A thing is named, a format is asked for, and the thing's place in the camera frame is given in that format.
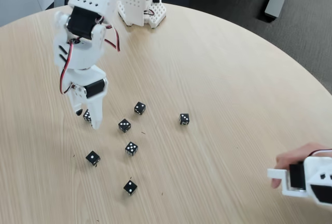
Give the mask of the person's hand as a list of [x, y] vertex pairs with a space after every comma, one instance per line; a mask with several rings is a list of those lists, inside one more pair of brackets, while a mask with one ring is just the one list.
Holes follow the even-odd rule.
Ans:
[[288, 170], [290, 164], [304, 161], [308, 156], [331, 157], [331, 148], [322, 144], [310, 142], [296, 149], [279, 154], [276, 157], [275, 169]]

